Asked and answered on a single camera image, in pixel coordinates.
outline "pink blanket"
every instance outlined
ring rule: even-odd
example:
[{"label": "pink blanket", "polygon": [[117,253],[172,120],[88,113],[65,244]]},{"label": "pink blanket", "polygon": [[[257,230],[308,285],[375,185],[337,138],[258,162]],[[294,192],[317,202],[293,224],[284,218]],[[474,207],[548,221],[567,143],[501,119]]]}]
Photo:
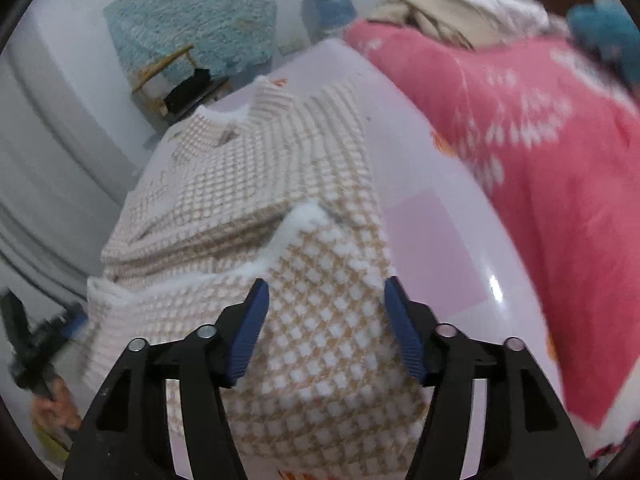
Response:
[{"label": "pink blanket", "polygon": [[589,454],[640,418],[640,114],[562,39],[469,52],[358,23],[347,42],[483,187],[536,285]]}]

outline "blue knit cloth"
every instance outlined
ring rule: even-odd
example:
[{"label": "blue knit cloth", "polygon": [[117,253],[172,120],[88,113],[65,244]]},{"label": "blue knit cloth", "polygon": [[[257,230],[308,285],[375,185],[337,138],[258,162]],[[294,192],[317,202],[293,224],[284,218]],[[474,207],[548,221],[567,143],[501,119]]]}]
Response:
[{"label": "blue knit cloth", "polygon": [[567,14],[575,42],[611,65],[630,86],[640,84],[640,30],[622,6],[576,6]]},{"label": "blue knit cloth", "polygon": [[[265,63],[273,51],[276,0],[115,0],[104,15],[126,73],[190,43],[213,77]],[[175,84],[192,74],[184,58],[163,72]]]},{"label": "blue knit cloth", "polygon": [[315,0],[315,3],[323,30],[344,27],[356,19],[356,9],[351,0]]}]

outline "folded cloth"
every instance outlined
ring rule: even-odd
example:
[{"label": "folded cloth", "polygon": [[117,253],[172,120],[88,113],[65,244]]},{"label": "folded cloth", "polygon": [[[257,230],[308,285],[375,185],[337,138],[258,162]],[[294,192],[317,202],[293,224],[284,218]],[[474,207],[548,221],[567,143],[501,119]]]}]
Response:
[{"label": "folded cloth", "polygon": [[460,0],[491,15],[505,38],[522,40],[544,34],[568,35],[566,21],[534,0]]},{"label": "folded cloth", "polygon": [[127,197],[88,286],[87,380],[98,387],[130,339],[183,338],[264,278],[264,328],[222,393],[239,453],[338,478],[404,474],[427,404],[386,320],[385,240],[353,91],[330,85]]},{"label": "folded cloth", "polygon": [[469,49],[503,43],[496,20],[462,0],[387,0],[369,21],[413,25],[425,36]]},{"label": "folded cloth", "polygon": [[441,43],[471,50],[568,34],[564,19],[533,0],[387,0],[369,21],[410,25]]}]

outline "hand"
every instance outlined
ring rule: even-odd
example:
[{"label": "hand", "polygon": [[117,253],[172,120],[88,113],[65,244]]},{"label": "hand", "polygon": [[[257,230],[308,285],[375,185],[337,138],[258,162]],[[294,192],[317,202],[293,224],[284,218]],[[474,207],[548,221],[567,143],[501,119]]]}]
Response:
[{"label": "hand", "polygon": [[71,392],[62,377],[56,377],[51,385],[54,400],[34,396],[31,407],[33,420],[48,433],[65,428],[78,430],[82,419]]}]

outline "electrical outlet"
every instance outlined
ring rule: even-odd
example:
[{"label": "electrical outlet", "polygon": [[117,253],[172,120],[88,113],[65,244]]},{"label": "electrical outlet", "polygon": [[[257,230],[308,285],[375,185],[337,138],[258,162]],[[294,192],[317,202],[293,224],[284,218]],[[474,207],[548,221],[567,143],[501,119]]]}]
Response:
[{"label": "electrical outlet", "polygon": [[305,46],[305,42],[302,40],[302,38],[294,38],[287,43],[279,44],[278,50],[283,56],[288,56],[289,54],[293,54],[294,52],[303,50]]}]

